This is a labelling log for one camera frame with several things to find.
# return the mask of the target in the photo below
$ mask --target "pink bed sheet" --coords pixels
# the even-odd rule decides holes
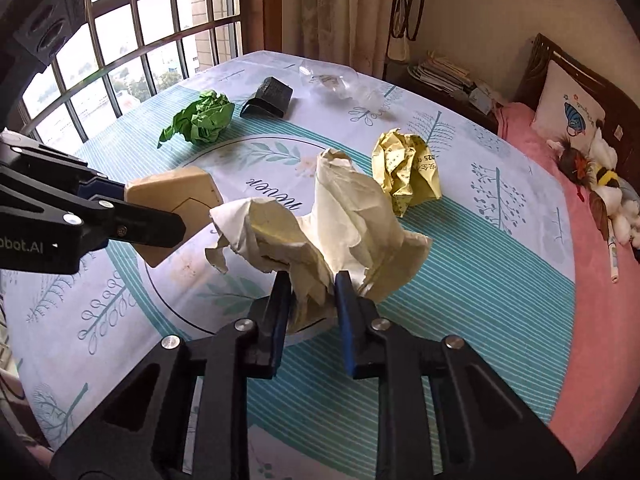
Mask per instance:
[[[607,244],[596,229],[588,196],[556,167],[545,141],[530,127],[533,111],[512,103],[497,113],[498,134],[562,184],[575,258],[574,336],[568,368],[549,427],[578,470],[615,429],[640,384],[640,266],[618,245],[620,280],[610,278]]]

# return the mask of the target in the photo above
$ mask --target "crumpled white paper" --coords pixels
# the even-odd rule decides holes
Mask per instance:
[[[333,282],[340,270],[349,271],[361,296],[379,303],[415,276],[432,241],[403,229],[388,193],[333,148],[318,156],[308,215],[297,218],[266,198],[235,200],[210,214],[220,239],[206,256],[221,272],[227,246],[262,272],[289,271],[298,300],[289,332],[335,316]]]

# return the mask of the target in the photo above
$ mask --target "crumpled paper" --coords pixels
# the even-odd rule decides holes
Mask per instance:
[[[398,133],[400,128],[382,134],[371,155],[373,178],[391,195],[396,216],[407,208],[442,197],[436,160],[421,136]]]
[[[220,239],[206,256],[221,272],[226,247],[262,272],[289,271],[298,301],[290,333],[335,316],[333,282],[340,270],[350,272],[361,296],[379,303],[415,276],[432,241],[403,229],[388,194],[332,148],[318,156],[308,215],[296,217],[266,198],[228,202],[210,214]]]

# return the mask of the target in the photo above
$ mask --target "beige curtain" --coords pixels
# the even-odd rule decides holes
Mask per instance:
[[[391,0],[282,0],[282,51],[382,76]]]

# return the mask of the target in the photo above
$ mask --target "butterfly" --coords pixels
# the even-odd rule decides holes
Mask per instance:
[[[570,137],[583,134],[587,125],[580,115],[580,112],[569,103],[564,103],[564,114],[566,115],[567,125],[566,132]]]

